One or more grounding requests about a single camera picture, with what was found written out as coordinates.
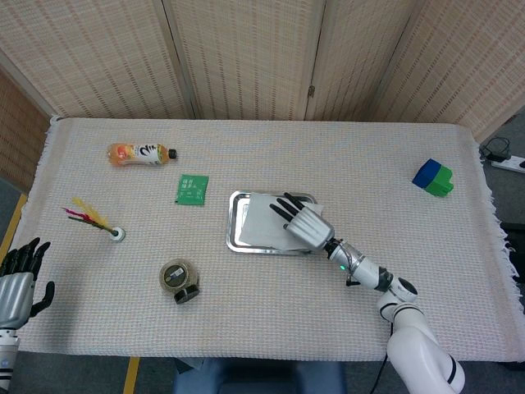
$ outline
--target green packet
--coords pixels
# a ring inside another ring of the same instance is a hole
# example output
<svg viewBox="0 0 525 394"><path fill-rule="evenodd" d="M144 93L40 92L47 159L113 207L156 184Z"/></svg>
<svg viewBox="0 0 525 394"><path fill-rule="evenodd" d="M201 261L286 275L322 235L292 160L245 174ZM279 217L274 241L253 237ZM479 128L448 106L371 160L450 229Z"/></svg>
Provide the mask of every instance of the green packet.
<svg viewBox="0 0 525 394"><path fill-rule="evenodd" d="M182 174L175 202L180 205L204 205L208 176Z"/></svg>

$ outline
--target yellow feather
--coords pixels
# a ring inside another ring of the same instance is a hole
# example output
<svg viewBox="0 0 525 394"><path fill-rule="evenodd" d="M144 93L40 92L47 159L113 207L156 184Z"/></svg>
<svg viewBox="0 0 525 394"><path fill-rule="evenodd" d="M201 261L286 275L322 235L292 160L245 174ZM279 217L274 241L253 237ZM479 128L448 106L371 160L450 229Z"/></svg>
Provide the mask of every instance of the yellow feather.
<svg viewBox="0 0 525 394"><path fill-rule="evenodd" d="M107 219L102 218L100 214L93 208L93 206L87 205L78 197L73 197L71 201L74 205L77 205L78 207L82 208L84 210L84 213L87 213L95 223L99 224L100 226L110 227Z"/></svg>

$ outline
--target yellow tape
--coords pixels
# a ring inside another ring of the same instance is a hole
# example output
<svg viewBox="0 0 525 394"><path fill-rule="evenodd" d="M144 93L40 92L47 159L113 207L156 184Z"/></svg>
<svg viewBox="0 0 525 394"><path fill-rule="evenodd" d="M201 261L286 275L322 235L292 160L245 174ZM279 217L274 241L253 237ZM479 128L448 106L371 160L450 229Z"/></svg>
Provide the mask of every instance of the yellow tape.
<svg viewBox="0 0 525 394"><path fill-rule="evenodd" d="M137 382L137 373L139 372L140 357L130 357L128 363L128 372L122 394L135 394L135 383Z"/></svg>
<svg viewBox="0 0 525 394"><path fill-rule="evenodd" d="M16 227L18 226L18 222L20 221L22 207L24 206L25 201L27 201L27 195L20 195L20 198L18 199L18 204L16 204L15 207L15 212L13 212L13 216L11 216L9 226L7 226L6 235L3 236L2 245L0 246L0 264L2 264L3 258L6 257L6 254L9 251L9 246L11 246L11 242L13 241L13 236L15 236Z"/></svg>

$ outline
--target plastic bottle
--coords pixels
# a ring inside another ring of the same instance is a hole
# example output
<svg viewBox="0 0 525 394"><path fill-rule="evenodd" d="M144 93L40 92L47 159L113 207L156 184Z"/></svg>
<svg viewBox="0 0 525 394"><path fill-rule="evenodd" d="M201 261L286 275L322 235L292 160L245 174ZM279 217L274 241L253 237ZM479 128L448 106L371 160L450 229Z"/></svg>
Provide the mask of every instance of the plastic bottle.
<svg viewBox="0 0 525 394"><path fill-rule="evenodd" d="M176 158L177 151L161 144L111 144L107 148L107 156L115 167L126 164L160 166L166 164L170 158Z"/></svg>

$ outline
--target white paper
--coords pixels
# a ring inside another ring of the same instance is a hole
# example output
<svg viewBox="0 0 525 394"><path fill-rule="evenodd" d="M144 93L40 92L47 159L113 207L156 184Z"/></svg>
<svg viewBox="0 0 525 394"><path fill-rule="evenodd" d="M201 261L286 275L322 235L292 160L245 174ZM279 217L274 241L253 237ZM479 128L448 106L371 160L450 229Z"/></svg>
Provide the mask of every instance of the white paper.
<svg viewBox="0 0 525 394"><path fill-rule="evenodd" d="M250 245L272 247L279 250L306 249L304 244L283 228L287 221L275 213L270 204L278 207L277 197L253 193L249 198L248 212L240 231L240 241ZM321 214L323 206L303 203Z"/></svg>

